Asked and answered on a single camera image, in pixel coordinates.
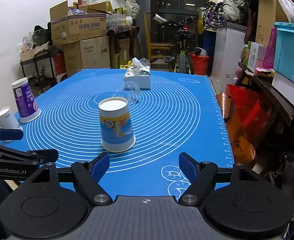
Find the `bicycle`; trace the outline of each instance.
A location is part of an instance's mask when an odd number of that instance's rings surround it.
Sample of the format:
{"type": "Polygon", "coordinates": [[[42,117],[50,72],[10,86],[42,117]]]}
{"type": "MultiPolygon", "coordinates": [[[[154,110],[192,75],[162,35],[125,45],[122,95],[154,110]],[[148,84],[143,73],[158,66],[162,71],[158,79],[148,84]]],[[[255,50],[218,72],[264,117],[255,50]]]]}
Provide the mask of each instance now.
{"type": "Polygon", "coordinates": [[[192,16],[187,17],[182,21],[166,20],[159,15],[155,14],[154,20],[160,22],[161,27],[179,28],[176,31],[176,38],[178,42],[174,42],[173,50],[170,51],[170,56],[165,56],[164,61],[171,65],[174,73],[194,74],[194,66],[189,56],[189,48],[186,46],[187,38],[190,37],[189,31],[185,27],[186,23],[190,23],[194,20],[192,16]]]}

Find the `metal screw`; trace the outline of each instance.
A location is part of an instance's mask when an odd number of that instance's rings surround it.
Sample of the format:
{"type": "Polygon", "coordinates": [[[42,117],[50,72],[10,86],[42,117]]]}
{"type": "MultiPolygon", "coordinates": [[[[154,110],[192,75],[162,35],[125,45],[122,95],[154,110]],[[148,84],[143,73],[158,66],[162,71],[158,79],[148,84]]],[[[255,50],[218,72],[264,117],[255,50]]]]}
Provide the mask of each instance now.
{"type": "Polygon", "coordinates": [[[195,195],[191,195],[191,194],[186,194],[186,195],[183,195],[182,197],[182,201],[186,202],[186,203],[194,203],[197,201],[197,196],[195,195]]]}
{"type": "Polygon", "coordinates": [[[109,200],[109,197],[105,194],[98,194],[94,196],[94,200],[99,203],[104,203],[109,200]]]}

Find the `black circular disc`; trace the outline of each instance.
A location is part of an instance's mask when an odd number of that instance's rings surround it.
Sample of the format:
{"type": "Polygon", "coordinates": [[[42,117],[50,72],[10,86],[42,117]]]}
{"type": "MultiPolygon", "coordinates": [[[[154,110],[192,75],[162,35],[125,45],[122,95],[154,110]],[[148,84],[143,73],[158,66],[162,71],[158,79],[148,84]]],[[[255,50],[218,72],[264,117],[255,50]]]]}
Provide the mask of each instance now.
{"type": "Polygon", "coordinates": [[[23,189],[18,187],[0,206],[4,228],[18,238],[62,236],[76,228],[87,215],[87,202],[74,191],[51,186],[23,189]]]}
{"type": "Polygon", "coordinates": [[[215,228],[229,236],[266,239],[286,229],[293,208],[273,185],[244,181],[212,191],[204,201],[203,212],[215,228]]]}

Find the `wooden chair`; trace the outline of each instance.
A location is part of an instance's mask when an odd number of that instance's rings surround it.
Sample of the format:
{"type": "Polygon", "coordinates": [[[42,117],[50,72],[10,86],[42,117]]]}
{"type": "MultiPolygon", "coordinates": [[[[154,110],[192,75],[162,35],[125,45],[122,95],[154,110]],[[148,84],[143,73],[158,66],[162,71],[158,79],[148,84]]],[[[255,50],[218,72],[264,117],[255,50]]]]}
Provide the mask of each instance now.
{"type": "Polygon", "coordinates": [[[162,43],[162,42],[157,42],[157,43],[151,43],[150,42],[150,36],[149,36],[149,31],[148,31],[148,23],[147,23],[147,14],[144,13],[144,23],[145,23],[145,32],[146,32],[146,41],[147,41],[147,50],[148,50],[148,61],[151,62],[151,60],[155,58],[163,58],[164,55],[152,55],[151,50],[152,49],[171,49],[173,45],[171,43],[162,43]]]}

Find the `red bucket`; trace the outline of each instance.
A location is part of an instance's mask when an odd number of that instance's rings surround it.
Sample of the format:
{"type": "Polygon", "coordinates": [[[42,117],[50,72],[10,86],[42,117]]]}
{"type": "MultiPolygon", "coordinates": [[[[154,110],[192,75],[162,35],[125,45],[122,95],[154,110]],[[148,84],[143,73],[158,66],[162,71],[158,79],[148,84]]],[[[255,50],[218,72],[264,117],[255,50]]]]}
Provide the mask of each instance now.
{"type": "Polygon", "coordinates": [[[209,57],[196,56],[193,52],[189,53],[194,65],[194,73],[196,75],[207,75],[209,57]]]}

